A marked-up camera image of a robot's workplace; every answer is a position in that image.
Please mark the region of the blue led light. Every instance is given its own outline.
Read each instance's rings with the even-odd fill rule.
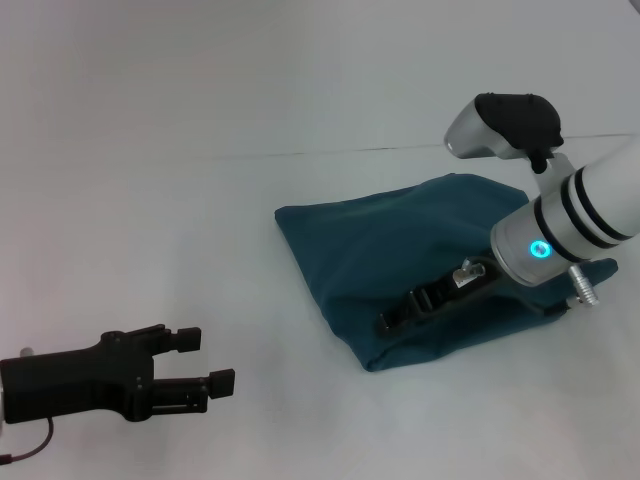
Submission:
[[[542,240],[536,240],[531,244],[529,251],[536,258],[547,258],[551,255],[551,245]]]

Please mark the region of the wire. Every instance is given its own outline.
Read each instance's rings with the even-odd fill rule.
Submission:
[[[47,445],[49,445],[51,438],[53,438],[53,419],[51,417],[47,418],[47,423],[49,424],[49,432],[47,433],[47,438],[44,439],[44,442],[42,442],[37,448],[34,448],[30,452],[22,455],[0,455],[0,465],[9,465],[11,463],[26,460],[27,458],[31,458],[44,450]]]

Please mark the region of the black stripe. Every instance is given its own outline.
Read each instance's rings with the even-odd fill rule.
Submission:
[[[566,250],[562,245],[560,245],[560,242],[558,242],[556,237],[553,236],[553,233],[551,233],[551,230],[549,229],[549,226],[547,225],[547,222],[545,221],[544,216],[542,215],[542,199],[540,197],[536,198],[536,201],[533,204],[533,214],[536,217],[536,222],[538,222],[538,228],[542,232],[542,235],[544,235],[545,240],[549,242],[549,245],[551,245],[551,248],[553,248],[556,252],[558,252],[558,254],[561,257],[573,263],[580,263],[580,262],[586,261],[583,258],[576,257],[571,252]]]
[[[580,218],[580,215],[578,215],[578,212],[576,212],[576,209],[573,206],[573,202],[571,201],[571,196],[569,195],[569,179],[570,178],[571,177],[567,177],[562,182],[562,186],[560,187],[560,198],[562,199],[562,205],[564,206],[564,209],[566,210],[567,215],[569,215],[569,218],[571,219],[571,223],[573,223],[573,226],[576,227],[576,230],[578,230],[586,240],[590,241],[596,247],[599,247],[599,248],[615,247],[616,245],[614,245],[613,243],[607,243],[604,240],[597,237],[596,235],[594,235],[591,232],[591,230],[589,230],[589,227],[587,227],[584,224],[584,222]]]
[[[622,233],[613,229],[604,219],[596,212],[596,209],[593,208],[591,204],[591,200],[587,195],[587,191],[584,189],[584,183],[582,182],[582,171],[584,167],[578,170],[575,174],[575,183],[576,183],[576,192],[578,193],[578,198],[580,199],[580,203],[582,203],[582,207],[589,215],[589,218],[593,220],[600,230],[609,235],[611,238],[615,238],[616,240],[623,242],[625,240],[629,240],[633,237],[628,237],[627,235],[623,235]]]

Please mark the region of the teal fabric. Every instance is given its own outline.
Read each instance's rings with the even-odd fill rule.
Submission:
[[[380,312],[465,257],[486,252],[491,227],[527,202],[520,190],[452,174],[357,200],[284,207],[275,216],[332,331],[366,370],[378,371],[435,360],[558,319],[532,313],[507,289],[398,336],[376,333]],[[596,284],[613,275],[617,264],[603,260],[584,270]],[[542,306],[573,292],[566,275],[517,288]]]

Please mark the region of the white table surface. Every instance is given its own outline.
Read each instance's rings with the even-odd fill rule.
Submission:
[[[2,2],[0,358],[200,326],[157,376],[237,384],[206,415],[59,418],[0,478],[636,480],[639,241],[596,311],[369,374],[273,211],[449,172],[534,195],[522,163],[423,145],[489,90],[545,95],[569,135],[638,131],[639,40],[626,0]],[[0,452],[44,434],[10,426]]]

